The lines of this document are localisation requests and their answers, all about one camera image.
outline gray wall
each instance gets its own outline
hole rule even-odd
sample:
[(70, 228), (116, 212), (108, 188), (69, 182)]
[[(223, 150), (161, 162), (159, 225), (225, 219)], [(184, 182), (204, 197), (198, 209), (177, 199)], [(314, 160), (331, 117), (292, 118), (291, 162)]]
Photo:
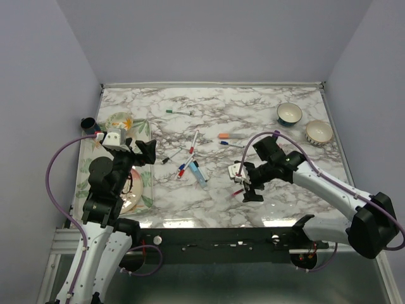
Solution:
[[(374, 0), (328, 79), (327, 97), (356, 185), (388, 194), (403, 225), (404, 85), (405, 1)], [(388, 257), (405, 299), (405, 250)]]
[(102, 83), (322, 81), (371, 0), (57, 0)]
[[(55, 227), (45, 190), (53, 153), (95, 114), (100, 87), (54, 0), (0, 2), (0, 303), (35, 303)], [(58, 159), (51, 187), (68, 208), (78, 147)]]

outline marble tabletop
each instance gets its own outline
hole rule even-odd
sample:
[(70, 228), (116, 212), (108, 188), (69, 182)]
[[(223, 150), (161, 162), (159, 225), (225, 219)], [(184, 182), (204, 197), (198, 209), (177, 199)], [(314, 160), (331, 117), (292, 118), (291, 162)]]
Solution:
[[(293, 127), (277, 123), (277, 106), (284, 102), (299, 105), (303, 117)], [(194, 116), (166, 113), (167, 109), (194, 111)], [(241, 188), (230, 180), (227, 167), (240, 160), (243, 149), (219, 144), (219, 133), (242, 133), (246, 139), (265, 130), (279, 130), (298, 142), (307, 154), (328, 173), (347, 181), (336, 142), (322, 147), (305, 139), (305, 126), (311, 120), (328, 122), (319, 89), (312, 87), (280, 88), (145, 88), (105, 89), (98, 114), (105, 121), (115, 112), (130, 112), (145, 118), (156, 139), (157, 160), (154, 170), (154, 204), (140, 214), (131, 215), (141, 227), (275, 227), (291, 226), (305, 214), (342, 217), (335, 208), (296, 185), (273, 180), (261, 194), (264, 202), (243, 203), (243, 195), (228, 199)], [(189, 156), (182, 151), (165, 165), (165, 156), (179, 147), (190, 148), (195, 131), (200, 135), (195, 159), (209, 175), (208, 187), (202, 189), (190, 170), (181, 179), (177, 168)], [(293, 150), (284, 139), (278, 143), (286, 153)], [(249, 148), (247, 161), (262, 162)]]

